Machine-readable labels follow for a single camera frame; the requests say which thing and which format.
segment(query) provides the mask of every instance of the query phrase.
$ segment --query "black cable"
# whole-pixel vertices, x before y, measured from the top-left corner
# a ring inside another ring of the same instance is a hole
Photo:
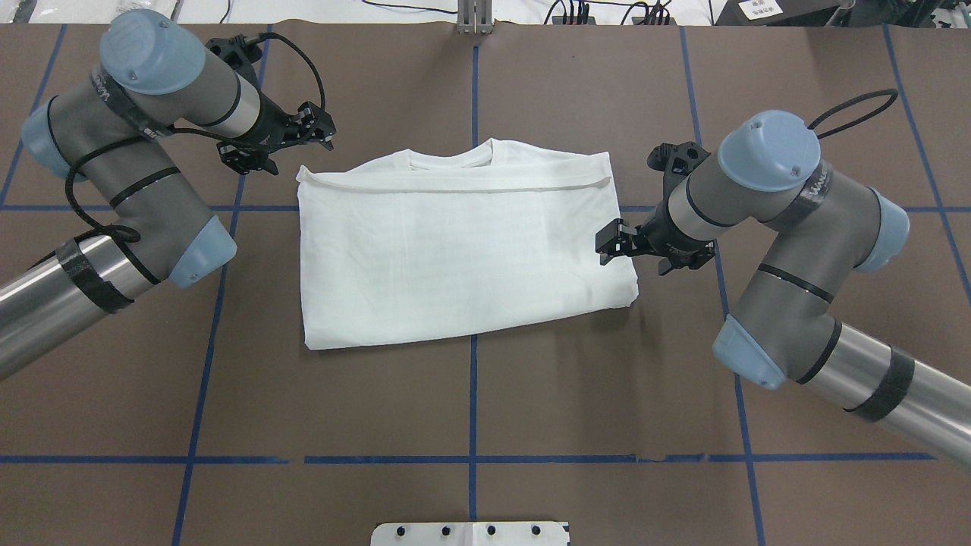
[[[292,50],[296,51],[296,53],[300,55],[300,57],[307,63],[307,66],[310,67],[311,72],[314,73],[314,80],[317,82],[317,89],[320,93],[320,109],[323,111],[326,105],[326,97],[324,96],[323,82],[320,79],[320,72],[318,72],[317,66],[314,65],[314,61],[312,61],[310,57],[307,56],[306,53],[304,53],[299,47],[297,47],[296,44],[291,42],[286,36],[277,34],[276,32],[261,32],[259,33],[258,36],[259,36],[259,41],[257,43],[263,42],[266,40],[280,40],[284,44],[287,44]],[[291,148],[293,146],[307,144],[310,141],[311,137],[313,137],[314,132],[317,130],[319,122],[320,122],[320,119],[318,118],[314,122],[314,125],[309,127],[309,130],[304,134],[304,136],[298,138],[297,140],[294,140],[288,143],[284,142],[280,144],[275,144],[275,145],[257,144],[257,143],[237,140],[233,138],[226,138],[225,136],[217,133],[204,131],[202,129],[195,129],[192,127],[170,126],[169,129],[172,131],[172,134],[194,134],[194,135],[212,138],[222,143],[231,144],[233,146],[243,148],[246,150],[272,153],[272,152],[276,152],[277,150],[283,150],[285,148]],[[81,167],[83,167],[86,163],[88,163],[89,161],[91,161],[92,159],[100,155],[107,154],[108,152],[117,150],[119,148],[124,148],[126,146],[131,146],[133,144],[137,144],[140,142],[147,142],[147,141],[141,136],[133,136],[119,141],[115,141],[106,146],[102,146],[101,148],[93,152],[83,155],[81,158],[75,161],[68,169],[67,176],[64,178],[64,195],[67,197],[67,202],[71,206],[71,210],[74,211],[74,213],[78,215],[78,217],[81,220],[83,220],[85,223],[91,226],[90,231],[87,231],[82,235],[78,236],[79,238],[81,238],[81,240],[86,239],[95,234],[107,235],[121,244],[136,243],[139,240],[141,240],[142,235],[132,227],[128,227],[127,225],[120,225],[120,224],[104,225],[101,222],[92,218],[91,215],[89,215],[87,212],[84,211],[84,207],[82,207],[81,204],[78,203],[78,199],[74,194],[75,179],[77,178],[78,172],[81,170]],[[41,261],[44,261],[49,257],[50,256],[45,256],[44,258],[41,259]]]
[[[303,50],[298,48],[296,44],[290,42],[290,39],[286,36],[277,34],[276,32],[260,32],[259,37],[261,39],[260,42],[266,39],[280,40],[284,44],[287,44],[292,50],[296,51],[296,53],[300,55],[300,58],[304,59],[304,62],[306,62],[307,66],[310,67],[310,71],[314,73],[314,80],[317,81],[317,91],[320,93],[320,109],[326,110],[327,101],[323,96],[323,82],[320,80],[320,72],[317,71],[317,66],[314,65],[314,61],[310,60],[310,57],[307,56]]]
[[[229,18],[229,10],[233,9],[233,0],[226,0],[226,13],[222,14],[219,24],[223,24]]]
[[[67,202],[69,205],[71,205],[71,210],[74,211],[74,214],[78,215],[78,217],[83,220],[84,223],[90,225],[91,228],[97,233],[107,235],[112,239],[116,239],[124,243],[136,243],[142,238],[142,235],[127,225],[104,225],[92,218],[87,212],[84,211],[84,208],[78,203],[77,197],[74,196],[74,180],[78,176],[79,169],[81,169],[85,163],[88,163],[95,157],[101,154],[107,154],[112,150],[124,148],[125,146],[131,146],[140,142],[146,141],[141,136],[128,137],[126,139],[113,142],[109,145],[102,146],[94,152],[85,154],[71,164],[71,168],[67,171],[67,177],[64,179],[64,195],[67,196]]]
[[[563,18],[566,19],[566,4],[563,3],[563,0],[555,0],[555,2],[550,4],[550,10],[547,12],[546,18],[543,19],[543,24],[550,22],[550,16],[552,15],[552,11],[556,9],[556,4],[563,7]]]
[[[361,2],[367,4],[368,6],[377,6],[379,8],[403,8],[405,10],[420,10],[423,12],[438,12],[440,14],[448,14],[450,16],[457,16],[458,12],[450,12],[449,10],[443,10],[441,8],[428,8],[426,6],[405,6],[402,4],[385,4],[382,2],[372,2],[371,0],[361,0]]]
[[[827,118],[829,118],[833,114],[836,114],[837,112],[840,112],[841,110],[846,110],[847,108],[850,108],[854,104],[859,104],[859,103],[863,102],[864,100],[869,100],[871,98],[876,98],[876,97],[879,97],[879,96],[888,96],[888,97],[890,97],[889,99],[887,99],[887,102],[884,103],[880,108],[877,108],[876,110],[874,110],[873,112],[870,112],[866,116],[862,116],[860,118],[854,119],[853,121],[850,121],[849,123],[844,123],[844,124],[840,125],[839,127],[836,127],[835,129],[831,129],[831,130],[828,130],[828,131],[822,133],[822,135],[819,136],[820,140],[822,140],[822,139],[826,138],[827,136],[835,135],[836,133],[838,133],[840,131],[844,131],[846,129],[849,129],[850,127],[859,125],[859,124],[863,123],[864,121],[867,121],[868,119],[871,119],[874,116],[878,115],[880,112],[882,112],[882,111],[886,110],[887,108],[889,108],[890,105],[892,105],[893,102],[895,100],[897,100],[897,95],[898,94],[899,93],[897,93],[897,90],[896,89],[892,89],[892,88],[891,89],[883,89],[883,90],[880,90],[880,91],[871,91],[869,93],[863,93],[863,94],[859,95],[858,97],[852,98],[852,99],[844,102],[843,104],[834,106],[833,108],[830,108],[829,110],[825,111],[824,113],[822,113],[821,116],[819,116],[818,118],[814,119],[813,122],[810,123],[807,128],[809,128],[810,130],[815,129],[817,125],[819,125],[820,123],[822,123],[823,121],[825,121]]]
[[[647,19],[648,15],[650,14],[651,6],[648,6],[647,2],[634,2],[633,4],[630,4],[629,6],[627,6],[627,11],[623,13],[623,18],[620,20],[620,24],[626,23],[627,16],[629,16],[630,12],[633,11],[633,9],[637,8],[638,6],[641,6],[644,8],[644,19]]]

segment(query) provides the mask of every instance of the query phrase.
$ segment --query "white sticker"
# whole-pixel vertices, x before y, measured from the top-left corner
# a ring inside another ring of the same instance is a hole
[[[738,7],[742,8],[742,13],[749,20],[777,16],[783,12],[779,4],[776,4],[776,0],[747,0],[746,2],[739,2]]]

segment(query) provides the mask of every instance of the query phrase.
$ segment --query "blue tape line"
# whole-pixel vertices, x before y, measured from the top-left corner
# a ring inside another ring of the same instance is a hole
[[[213,212],[232,212],[233,205],[210,205]],[[86,211],[110,212],[113,209],[109,205],[84,205]],[[971,213],[971,207],[903,207],[908,213],[934,213],[944,211],[949,214]],[[71,212],[70,205],[0,205],[2,211],[40,211],[40,212]],[[620,211],[623,213],[648,213],[654,210],[654,205],[623,205]],[[240,212],[299,212],[297,205],[240,205]]]
[[[0,464],[186,464],[189,457],[143,455],[3,455]],[[288,464],[278,457],[197,457],[195,464]]]
[[[472,47],[472,148],[479,146],[479,46]],[[469,521],[479,519],[479,336],[469,339]]]
[[[30,105],[31,112],[37,110],[37,107],[41,104],[41,97],[44,96],[44,89],[48,86],[48,80],[50,80],[50,73],[54,69],[54,62],[57,59],[57,54],[60,53],[61,44],[64,43],[64,34],[67,33],[67,25],[62,24],[60,31],[57,32],[57,40],[54,41],[54,48],[50,51],[50,58],[48,59],[48,67],[44,70],[44,77],[41,78],[40,85],[37,86],[37,93],[34,94],[34,102]],[[7,192],[10,191],[10,185],[14,181],[14,173],[17,171],[17,164],[20,162],[20,154],[23,152],[23,143],[17,141],[17,148],[14,150],[14,157],[10,160],[10,168],[7,169],[7,178],[4,179],[3,187],[0,188],[0,205],[4,204],[7,200]]]
[[[467,464],[464,455],[335,456],[304,458],[304,464]]]
[[[944,209],[944,202],[941,199],[941,192],[937,188],[937,181],[934,180],[934,173],[930,168],[930,161],[927,159],[927,152],[923,147],[921,132],[917,129],[917,122],[914,119],[914,112],[911,110],[910,101],[907,99],[907,92],[904,90],[903,80],[900,78],[900,68],[897,66],[897,56],[893,52],[893,41],[890,39],[890,27],[884,25],[884,41],[887,42],[887,53],[890,55],[890,67],[893,69],[893,78],[897,83],[897,91],[900,93],[900,100],[904,105],[904,113],[907,115],[907,122],[910,123],[911,131],[914,133],[914,141],[917,143],[917,151],[921,155],[923,171],[927,175],[927,182],[930,184],[930,192],[934,195],[934,203],[941,217],[941,224],[944,225],[944,232],[948,238],[948,245],[951,247],[951,254],[954,256],[954,263],[957,266],[957,273],[960,275],[961,283],[964,285],[964,296],[971,303],[971,283],[968,282],[967,271],[964,269],[964,261],[961,259],[960,251],[957,249],[957,242],[954,240],[954,233],[951,230],[951,223]]]
[[[687,53],[687,34],[683,26],[678,27],[681,33],[681,57],[685,61],[685,80],[687,81],[687,100],[691,104],[691,123],[694,125],[694,142],[701,144],[701,124],[698,122],[698,106],[694,101],[694,82],[691,80],[691,60]]]
[[[635,455],[480,455],[483,464],[660,464],[702,462],[703,454],[669,455],[662,460],[641,459]]]
[[[721,312],[728,315],[728,290],[725,288],[724,269],[721,265],[721,251],[715,243],[715,272],[719,279]],[[752,439],[749,436],[749,417],[745,411],[745,393],[742,392],[742,378],[735,374],[735,405],[738,408],[738,422],[742,431],[742,446],[745,450],[746,473],[749,476],[749,496],[752,498],[752,514],[755,523],[755,537],[759,546],[765,546],[765,528],[762,524],[762,507],[758,499],[758,482],[755,479],[755,464],[752,454]]]
[[[472,47],[472,148],[479,146],[479,46]]]
[[[233,456],[202,456],[192,458],[193,464],[290,464],[279,457],[233,457]]]
[[[185,457],[111,455],[5,455],[0,464],[185,464]]]
[[[753,455],[755,462],[936,461],[927,453],[813,453]]]
[[[479,335],[469,342],[469,521],[479,519],[477,468],[479,453]]]
[[[266,31],[272,32],[273,25],[266,25]],[[266,65],[270,60],[270,42],[264,42],[263,62],[259,66],[257,82],[263,87],[263,77],[266,75]],[[243,192],[246,190],[246,175],[241,175],[236,186],[236,198],[233,200],[233,217],[229,224],[229,235],[236,236],[236,225],[239,222],[240,208],[243,203]],[[182,540],[182,529],[185,521],[185,510],[188,507],[188,493],[192,485],[192,469],[195,465],[195,454],[199,444],[199,431],[202,428],[202,415],[206,406],[206,393],[209,391],[209,377],[213,368],[213,357],[216,353],[216,333],[219,329],[219,319],[222,316],[222,302],[226,292],[226,271],[228,265],[223,265],[219,272],[219,288],[216,292],[216,307],[213,310],[213,323],[209,330],[209,344],[206,347],[206,360],[202,367],[202,379],[199,383],[199,397],[195,403],[195,416],[192,420],[192,435],[189,438],[188,461],[185,463],[183,487],[179,495],[179,508],[176,513],[175,528],[172,531],[172,546],[179,546]]]
[[[681,32],[681,54],[685,60],[685,79],[687,80],[687,99],[691,104],[691,122],[694,124],[694,141],[698,146],[701,142],[701,124],[698,121],[698,107],[694,98],[694,83],[691,80],[691,62],[687,50],[687,34],[683,26]],[[715,243],[715,271],[719,279],[719,296],[721,298],[721,313],[728,315],[728,294],[725,289],[724,269],[721,266],[721,251],[718,242]],[[745,467],[749,475],[749,494],[752,498],[752,515],[755,522],[755,536],[758,546],[765,546],[765,531],[762,526],[762,509],[758,501],[758,484],[755,480],[755,464],[752,460],[752,442],[749,438],[749,421],[745,414],[745,395],[742,393],[742,382],[735,374],[735,403],[738,407],[738,421],[741,425],[742,444],[745,446]]]
[[[747,457],[742,455],[709,455],[708,462],[745,462]]]
[[[289,212],[295,213],[300,210],[297,205],[242,205],[241,212]]]
[[[745,395],[742,393],[742,378],[735,374],[735,402],[738,404],[738,421],[742,427],[742,446],[745,449],[745,468],[749,474],[749,494],[752,497],[752,512],[755,521],[755,537],[759,546],[765,546],[765,529],[762,525],[762,508],[758,500],[758,482],[755,479],[755,463],[752,455],[752,441],[749,438],[749,420],[745,413]]]

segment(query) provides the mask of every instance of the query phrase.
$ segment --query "white t-shirt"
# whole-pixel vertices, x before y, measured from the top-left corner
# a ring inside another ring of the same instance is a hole
[[[619,217],[606,153],[489,140],[346,173],[301,167],[297,180],[310,349],[468,335],[637,297],[630,258],[601,266],[594,250]]]

